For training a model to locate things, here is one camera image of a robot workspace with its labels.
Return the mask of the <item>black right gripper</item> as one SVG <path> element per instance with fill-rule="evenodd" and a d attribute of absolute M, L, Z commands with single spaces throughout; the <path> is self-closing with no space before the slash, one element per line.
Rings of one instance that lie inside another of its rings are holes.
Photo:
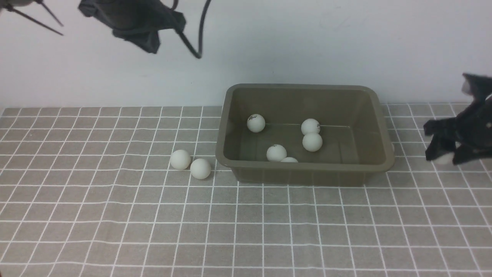
<path fill-rule="evenodd" d="M 455 117 L 428 120 L 424 135 L 432 139 L 425 151 L 427 161 L 452 155 L 453 165 L 492 157 L 492 78 L 463 73 L 462 92 L 473 101 Z"/>

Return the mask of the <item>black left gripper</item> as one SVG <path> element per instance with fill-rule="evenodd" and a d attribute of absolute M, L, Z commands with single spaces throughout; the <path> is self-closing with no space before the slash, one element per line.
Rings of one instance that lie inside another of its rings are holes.
<path fill-rule="evenodd" d="M 186 25 L 183 13 L 160 0 L 81 0 L 78 9 L 108 26 L 114 37 L 153 54 L 160 47 L 160 30 L 184 30 Z"/>

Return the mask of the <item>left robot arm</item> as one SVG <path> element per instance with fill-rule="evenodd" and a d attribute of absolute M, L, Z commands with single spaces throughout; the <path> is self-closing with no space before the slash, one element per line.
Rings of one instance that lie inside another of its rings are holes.
<path fill-rule="evenodd" d="M 171 7 L 160 0 L 79 0 L 76 14 L 88 18 L 90 25 L 75 27 L 72 34 L 62 33 L 51 26 L 23 12 L 23 8 L 40 5 L 60 27 L 63 23 L 49 9 L 44 0 L 2 0 L 1 14 L 10 13 L 21 17 L 7 25 L 12 33 L 23 33 L 29 26 L 35 31 L 41 29 L 58 35 L 60 46 L 76 53 L 115 51 L 117 42 L 126 42 L 146 53 L 156 54 L 161 46 L 159 32 L 173 30 L 188 51 L 201 58 L 203 30 L 199 28 L 198 49 L 196 50 L 184 34 L 186 18 L 177 11 L 178 1 Z"/>

